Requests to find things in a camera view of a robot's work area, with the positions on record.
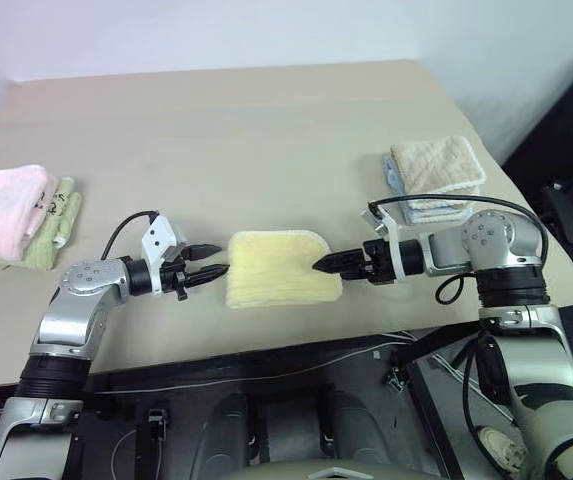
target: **black cable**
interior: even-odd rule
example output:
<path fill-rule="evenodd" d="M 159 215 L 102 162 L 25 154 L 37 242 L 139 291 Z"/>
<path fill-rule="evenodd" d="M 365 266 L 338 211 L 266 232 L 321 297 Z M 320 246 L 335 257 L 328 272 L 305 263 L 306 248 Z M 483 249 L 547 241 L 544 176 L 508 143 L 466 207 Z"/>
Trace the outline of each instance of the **black cable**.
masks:
<path fill-rule="evenodd" d="M 113 234 L 108 239 L 108 243 L 106 244 L 106 248 L 104 248 L 104 252 L 102 253 L 102 256 L 99 257 L 99 259 L 100 260 L 106 260 L 106 258 L 108 257 L 108 252 L 110 252 L 110 249 L 113 246 L 113 243 L 115 243 L 115 239 L 117 238 L 117 235 L 119 235 L 119 232 L 121 232 L 122 229 L 126 225 L 128 225 L 128 223 L 130 223 L 132 220 L 135 220 L 136 218 L 139 218 L 139 217 L 146 217 L 147 216 L 150 220 L 150 223 L 153 223 L 153 221 L 155 220 L 155 218 L 157 218 L 158 215 L 159 215 L 159 212 L 157 212 L 155 210 L 144 210 L 142 212 L 133 213 L 131 216 L 126 217 L 124 219 L 124 221 L 117 226 L 117 228 L 115 229 Z"/>
<path fill-rule="evenodd" d="M 542 254 L 541 254 L 542 268 L 546 264 L 546 259 L 548 258 L 548 232 L 542 221 L 539 219 L 539 217 L 530 210 L 528 210 L 526 207 L 522 207 L 521 205 L 517 205 L 516 203 L 509 202 L 508 200 L 502 200 L 501 198 L 483 197 L 478 195 L 444 195 L 444 194 L 422 193 L 418 195 L 401 195 L 399 197 L 383 198 L 381 200 L 369 202 L 368 209 L 371 211 L 373 215 L 379 218 L 381 215 L 379 210 L 377 210 L 377 207 L 379 205 L 386 205 L 388 203 L 406 202 L 409 200 L 465 200 L 470 202 L 493 203 L 496 205 L 501 205 L 503 207 L 512 208 L 513 210 L 517 210 L 518 212 L 528 217 L 529 220 L 533 222 L 533 225 L 535 225 L 539 230 L 539 233 L 542 238 Z"/>
<path fill-rule="evenodd" d="M 440 305 L 450 305 L 451 303 L 455 303 L 457 301 L 457 299 L 459 298 L 459 296 L 464 291 L 464 278 L 475 278 L 475 274 L 474 273 L 458 273 L 457 275 L 454 275 L 454 276 L 450 277 L 449 279 L 447 279 L 444 283 L 442 283 L 437 288 L 437 290 L 435 290 L 435 300 L 437 301 L 437 303 L 439 303 Z M 455 292 L 455 295 L 453 295 L 448 300 L 443 300 L 442 299 L 442 292 L 444 291 L 444 288 L 446 288 L 448 285 L 453 283 L 455 280 L 459 280 L 459 285 L 457 286 L 457 291 Z"/>
<path fill-rule="evenodd" d="M 468 398 L 468 389 L 470 384 L 470 371 L 473 366 L 473 358 L 475 358 L 475 354 L 477 353 L 477 342 L 473 342 L 470 345 L 468 353 L 466 355 L 466 367 L 464 368 L 464 379 L 463 379 L 463 388 L 462 388 L 462 405 L 464 407 L 464 420 L 466 421 L 466 427 L 468 427 L 468 431 L 475 440 L 477 447 L 479 450 L 484 454 L 486 460 L 497 470 L 497 473 L 501 475 L 502 478 L 506 480 L 511 480 L 511 476 L 508 474 L 506 470 L 499 466 L 497 461 L 493 458 L 490 452 L 486 449 L 484 444 L 479 438 L 479 434 L 477 433 L 477 429 L 473 424 L 473 419 L 470 416 L 470 404 Z"/>

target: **folded towel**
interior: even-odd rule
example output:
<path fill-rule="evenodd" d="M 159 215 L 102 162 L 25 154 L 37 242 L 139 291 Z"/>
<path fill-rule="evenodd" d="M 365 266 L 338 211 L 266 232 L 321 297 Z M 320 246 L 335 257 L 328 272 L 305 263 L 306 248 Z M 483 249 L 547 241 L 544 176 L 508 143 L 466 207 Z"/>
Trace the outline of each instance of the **folded towel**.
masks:
<path fill-rule="evenodd" d="M 241 308 L 337 300 L 342 294 L 339 275 L 312 268 L 327 253 L 324 239 L 306 230 L 236 233 L 228 244 L 226 304 Z"/>
<path fill-rule="evenodd" d="M 57 253 L 68 241 L 79 212 L 81 195 L 73 192 L 74 186 L 75 182 L 71 178 L 62 178 L 48 206 L 46 218 L 24 251 L 22 260 L 9 262 L 0 259 L 0 270 L 8 266 L 33 270 L 53 268 Z"/>
<path fill-rule="evenodd" d="M 0 170 L 0 258 L 21 259 L 44 220 L 44 202 L 50 202 L 47 195 L 53 181 L 39 165 Z"/>
<path fill-rule="evenodd" d="M 474 194 L 486 181 L 473 147 L 464 137 L 398 143 L 391 147 L 405 191 L 418 193 Z M 464 204 L 459 200 L 411 200 L 415 209 Z"/>
<path fill-rule="evenodd" d="M 395 195 L 406 195 L 401 174 L 399 173 L 397 164 L 390 155 L 384 155 L 384 170 L 386 180 Z M 472 189 L 471 195 L 479 195 L 478 187 Z M 410 202 L 400 202 L 402 213 L 408 225 L 432 222 L 463 222 L 473 214 L 472 208 L 468 206 L 469 203 L 425 209 L 415 209 L 411 207 L 409 203 Z"/>

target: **stack of towels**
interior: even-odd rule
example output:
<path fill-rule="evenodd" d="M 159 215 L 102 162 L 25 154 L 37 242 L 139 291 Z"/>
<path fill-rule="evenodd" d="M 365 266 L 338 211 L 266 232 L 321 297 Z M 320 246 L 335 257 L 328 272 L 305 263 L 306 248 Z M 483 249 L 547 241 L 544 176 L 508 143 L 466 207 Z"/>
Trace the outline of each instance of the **stack of towels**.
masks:
<path fill-rule="evenodd" d="M 0 270 L 53 268 L 81 205 L 74 188 L 40 165 L 0 170 Z"/>
<path fill-rule="evenodd" d="M 384 170 L 397 196 L 479 195 L 486 181 L 486 173 L 464 137 L 397 143 L 384 156 Z M 401 209 L 409 225 L 463 222 L 473 213 L 471 202 L 461 200 L 410 200 L 401 202 Z"/>

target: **white wall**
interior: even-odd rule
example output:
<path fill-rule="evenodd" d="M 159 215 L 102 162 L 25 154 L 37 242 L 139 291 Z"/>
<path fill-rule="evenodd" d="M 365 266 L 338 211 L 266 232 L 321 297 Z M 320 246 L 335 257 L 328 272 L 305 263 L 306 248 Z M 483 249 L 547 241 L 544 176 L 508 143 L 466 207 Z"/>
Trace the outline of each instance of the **white wall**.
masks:
<path fill-rule="evenodd" d="M 572 81 L 573 0 L 0 0 L 0 81 L 396 58 L 502 161 Z"/>

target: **green towel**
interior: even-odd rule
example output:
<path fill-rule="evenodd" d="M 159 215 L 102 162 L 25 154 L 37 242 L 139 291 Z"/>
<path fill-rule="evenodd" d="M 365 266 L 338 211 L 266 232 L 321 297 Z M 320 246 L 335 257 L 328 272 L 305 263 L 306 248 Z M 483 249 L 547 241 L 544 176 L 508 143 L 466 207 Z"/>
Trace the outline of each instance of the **green towel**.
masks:
<path fill-rule="evenodd" d="M 22 260 L 8 262 L 0 259 L 0 270 L 9 266 L 44 271 L 53 268 L 57 252 L 70 238 L 81 205 L 82 197 L 73 192 L 74 187 L 75 181 L 72 178 L 60 180 L 44 222 L 24 250 Z"/>

